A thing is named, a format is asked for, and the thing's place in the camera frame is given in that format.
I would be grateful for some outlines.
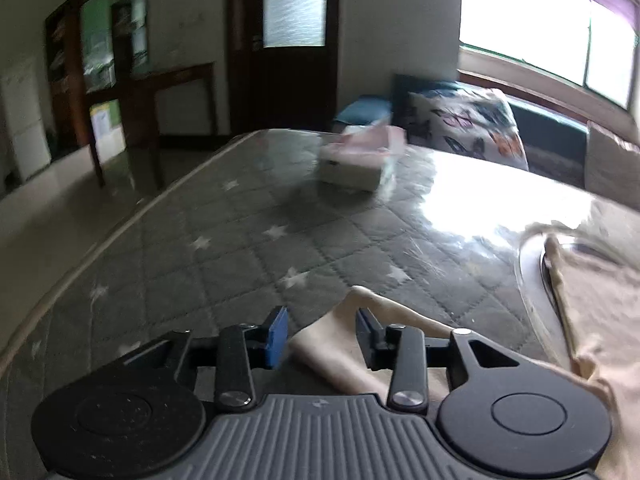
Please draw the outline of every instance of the window sill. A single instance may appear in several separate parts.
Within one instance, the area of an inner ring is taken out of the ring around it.
[[[474,76],[484,76],[497,83],[504,83],[520,92],[528,92],[571,112],[565,112],[565,115],[574,116],[578,120],[584,118],[584,120],[593,121],[626,140],[638,143],[638,128],[634,118],[626,110],[581,86],[554,77],[535,67],[461,46],[458,69],[462,72],[470,72]],[[503,91],[521,97],[515,92],[505,91],[504,88]],[[542,105],[562,113],[556,107]]]

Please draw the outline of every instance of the blue object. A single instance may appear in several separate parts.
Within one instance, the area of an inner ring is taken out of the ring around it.
[[[337,117],[344,122],[343,114],[350,110],[353,122],[347,124],[371,124],[392,112],[391,123],[404,126],[404,117],[410,105],[409,93],[427,94],[434,90],[456,90],[460,88],[478,88],[457,81],[430,81],[428,79],[396,74],[393,79],[391,101],[380,96],[363,96],[346,107]],[[513,115],[518,123],[520,138],[526,146],[556,153],[569,160],[584,165],[587,150],[587,126],[548,108],[538,106],[522,99],[507,96]]]
[[[289,314],[286,308],[281,308],[269,327],[267,341],[264,345],[264,360],[267,370],[271,370],[278,365],[288,335]]]

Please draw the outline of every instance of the metal screw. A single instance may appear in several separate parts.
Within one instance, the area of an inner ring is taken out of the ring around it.
[[[244,392],[222,392],[220,394],[220,402],[231,408],[241,408],[251,402],[251,397]]]
[[[403,390],[402,392],[396,392],[391,397],[394,403],[398,406],[420,406],[424,402],[424,396],[413,390]]]

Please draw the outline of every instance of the black round disc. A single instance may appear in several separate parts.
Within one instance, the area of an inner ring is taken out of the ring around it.
[[[49,470],[77,479],[147,476],[197,441],[206,417],[192,392],[158,383],[153,371],[118,379],[74,383],[37,407],[31,434]]]
[[[437,427],[460,455],[516,478],[555,478],[597,460],[610,437],[590,392],[530,364],[473,374],[442,402]]]

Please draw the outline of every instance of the window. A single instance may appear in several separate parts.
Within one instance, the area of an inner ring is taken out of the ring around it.
[[[462,0],[460,41],[627,108],[638,44],[630,0]]]

